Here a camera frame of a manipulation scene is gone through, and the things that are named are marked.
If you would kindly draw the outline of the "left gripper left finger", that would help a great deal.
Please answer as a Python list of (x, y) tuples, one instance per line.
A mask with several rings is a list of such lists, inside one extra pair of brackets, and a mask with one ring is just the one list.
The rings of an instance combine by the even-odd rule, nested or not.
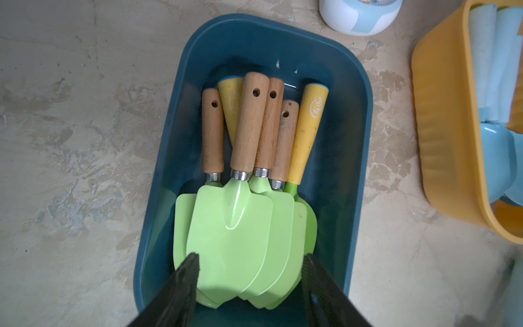
[(200, 256), (189, 254), (130, 326), (190, 326), (196, 307)]

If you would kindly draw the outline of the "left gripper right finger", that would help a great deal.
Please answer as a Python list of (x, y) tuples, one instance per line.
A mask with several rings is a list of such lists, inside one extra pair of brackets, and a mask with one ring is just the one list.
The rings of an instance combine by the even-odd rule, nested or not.
[(370, 325), (312, 254), (302, 263), (302, 289), (309, 326)]

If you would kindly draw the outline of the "green shovel wooden handle hidden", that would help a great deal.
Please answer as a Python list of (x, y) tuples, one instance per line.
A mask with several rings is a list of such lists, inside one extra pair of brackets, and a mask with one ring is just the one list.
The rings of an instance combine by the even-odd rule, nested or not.
[(275, 163), (270, 177), (251, 184), (272, 200), (268, 249), (247, 300), (257, 309), (275, 309), (294, 291), (301, 279), (306, 237), (306, 208), (283, 191), (290, 171), (299, 104), (283, 102)]

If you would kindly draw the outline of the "blue shovel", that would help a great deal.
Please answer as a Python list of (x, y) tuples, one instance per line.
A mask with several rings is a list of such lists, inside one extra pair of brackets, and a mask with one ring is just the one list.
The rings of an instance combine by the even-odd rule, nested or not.
[(487, 92), (487, 121), (498, 122), (498, 89), (507, 65), (514, 38), (519, 35), (522, 22), (522, 8), (510, 7), (497, 12), (494, 34), (494, 52)]
[(469, 37), (489, 202), (501, 199), (511, 185), (507, 132), (498, 122), (486, 120), (496, 15), (500, 10), (494, 4), (483, 4), (469, 12)]
[(507, 132), (511, 176), (511, 185), (505, 191), (501, 200), (516, 207), (522, 206), (522, 135), (508, 130), (506, 125), (509, 123), (512, 113), (512, 103), (518, 81), (521, 52), (522, 36), (517, 35), (514, 38), (498, 89), (498, 124), (504, 127)]

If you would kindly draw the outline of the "green shovel yellow handle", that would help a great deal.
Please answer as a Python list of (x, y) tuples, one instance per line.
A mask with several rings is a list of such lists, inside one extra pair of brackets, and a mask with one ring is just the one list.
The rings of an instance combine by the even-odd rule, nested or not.
[(241, 109), (243, 77), (228, 76), (217, 84), (227, 130), (232, 146), (234, 146), (238, 115)]

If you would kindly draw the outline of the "dark teal storage box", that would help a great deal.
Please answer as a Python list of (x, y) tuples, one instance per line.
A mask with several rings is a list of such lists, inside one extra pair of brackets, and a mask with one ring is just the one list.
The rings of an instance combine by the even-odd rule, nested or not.
[(324, 114), (298, 188), (318, 220), (315, 257), (348, 293), (354, 266), (373, 115), (369, 77), (358, 58), (331, 39), (248, 14), (208, 21), (189, 39), (178, 65), (133, 277), (142, 311), (173, 272), (173, 205), (204, 183), (201, 94), (228, 76), (260, 72), (286, 84), (328, 87)]

